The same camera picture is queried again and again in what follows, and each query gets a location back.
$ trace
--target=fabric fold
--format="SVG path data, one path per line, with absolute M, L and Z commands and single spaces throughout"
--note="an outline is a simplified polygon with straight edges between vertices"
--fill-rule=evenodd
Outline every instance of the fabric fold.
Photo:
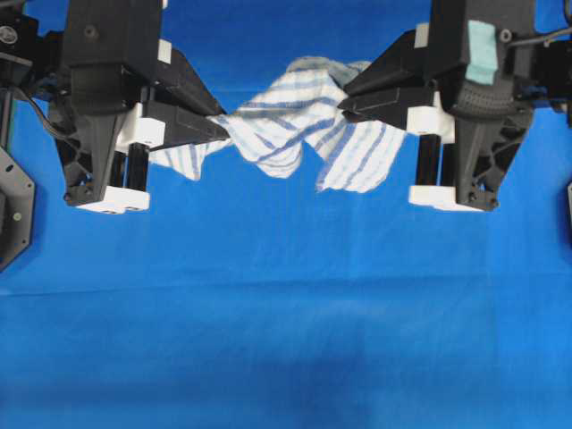
M 347 97 L 341 88 L 368 65 L 300 58 L 235 113 L 210 118 L 230 139 L 156 152 L 151 161 L 198 181 L 207 156 L 235 146 L 267 175 L 286 179 L 299 168 L 306 142 L 324 160 L 317 190 L 368 192 L 385 180 L 405 138 L 380 122 L 349 123 L 338 109 Z

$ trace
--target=black wire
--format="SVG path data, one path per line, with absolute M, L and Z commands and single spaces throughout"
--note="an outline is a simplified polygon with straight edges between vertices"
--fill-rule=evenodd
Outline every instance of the black wire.
M 564 18 L 568 25 L 572 26 L 572 12 L 570 11 L 570 0 L 564 0 Z
M 13 7 L 26 3 L 27 0 L 0 0 L 0 7 Z
M 40 122 L 42 122 L 42 126 L 52 137 L 58 140 L 69 141 L 70 134 L 66 133 L 64 130 L 61 130 L 57 125 L 51 123 L 46 118 L 39 105 L 32 99 L 32 97 L 26 93 L 26 91 L 18 87 L 12 87 L 12 90 L 32 106 L 32 109 L 34 109 L 34 112 L 38 116 Z
M 555 38 L 566 36 L 567 34 L 572 34 L 572 27 L 568 27 L 565 29 L 558 29 L 551 33 L 541 34 L 534 38 L 521 38 L 515 40 L 514 42 L 510 42 L 509 47 L 530 46 L 530 45 L 538 45 L 545 42 L 552 42 L 552 40 L 554 40 Z

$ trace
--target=mounting plate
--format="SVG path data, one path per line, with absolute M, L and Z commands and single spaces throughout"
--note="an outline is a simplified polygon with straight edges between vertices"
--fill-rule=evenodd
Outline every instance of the mounting plate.
M 36 185 L 0 147 L 0 193 L 5 195 L 0 231 L 0 272 L 29 246 Z

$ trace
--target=screw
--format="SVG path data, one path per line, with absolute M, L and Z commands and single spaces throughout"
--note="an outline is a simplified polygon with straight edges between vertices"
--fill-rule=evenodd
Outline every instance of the screw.
M 0 27 L 0 42 L 5 45 L 14 45 L 18 42 L 18 32 L 8 25 Z
M 83 30 L 83 34 L 86 38 L 89 38 L 91 40 L 99 38 L 99 31 L 97 31 L 95 25 L 89 24 L 88 26 L 86 26 L 86 28 Z
M 499 33 L 499 40 L 502 43 L 508 43 L 512 40 L 512 33 L 509 29 L 504 29 Z

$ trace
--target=blue fabric background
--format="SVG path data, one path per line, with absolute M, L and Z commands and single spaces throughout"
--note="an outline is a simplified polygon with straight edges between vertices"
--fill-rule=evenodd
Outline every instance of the blue fabric background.
M 294 58 L 374 60 L 429 0 L 172 0 L 164 37 L 228 111 Z M 538 29 L 564 24 L 540 0 Z M 61 29 L 64 0 L 37 0 Z M 366 195 L 315 193 L 228 149 L 204 179 L 153 167 L 152 209 L 67 208 L 27 106 L 34 246 L 0 277 L 0 427 L 572 425 L 572 143 L 541 112 L 493 214 L 407 203 L 416 141 Z

